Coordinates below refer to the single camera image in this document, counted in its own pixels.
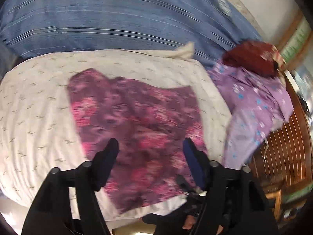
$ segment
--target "hand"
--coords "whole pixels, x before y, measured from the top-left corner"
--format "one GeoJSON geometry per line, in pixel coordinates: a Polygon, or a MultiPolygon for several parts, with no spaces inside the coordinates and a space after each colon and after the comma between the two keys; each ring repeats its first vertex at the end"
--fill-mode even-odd
{"type": "MultiPolygon", "coordinates": [[[[196,218],[194,216],[188,215],[185,220],[183,229],[190,230],[195,223],[196,223],[196,218]]],[[[223,231],[223,229],[224,229],[223,226],[219,225],[219,228],[216,234],[220,234],[223,231]]]]}

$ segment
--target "red cloth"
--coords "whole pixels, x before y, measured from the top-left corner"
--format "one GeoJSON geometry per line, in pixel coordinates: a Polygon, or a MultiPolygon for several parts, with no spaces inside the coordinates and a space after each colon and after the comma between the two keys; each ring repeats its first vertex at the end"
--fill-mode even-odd
{"type": "Polygon", "coordinates": [[[260,41],[244,41],[223,55],[223,64],[243,67],[263,77],[278,75],[279,62],[275,46],[260,41]]]}

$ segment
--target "pink and purple fabric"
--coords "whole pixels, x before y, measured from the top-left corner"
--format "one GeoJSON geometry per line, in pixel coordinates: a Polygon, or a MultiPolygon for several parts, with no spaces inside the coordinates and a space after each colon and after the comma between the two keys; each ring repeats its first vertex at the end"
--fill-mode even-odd
{"type": "Polygon", "coordinates": [[[70,79],[68,93],[89,160],[110,138],[119,142],[104,191],[121,213],[182,194],[178,174],[194,185],[183,141],[190,137],[199,150],[206,147],[191,87],[161,89],[88,69],[70,79]]]}
{"type": "Polygon", "coordinates": [[[269,135],[273,119],[288,122],[290,97],[278,78],[216,63],[208,73],[232,114],[223,165],[240,169],[269,135]]]}

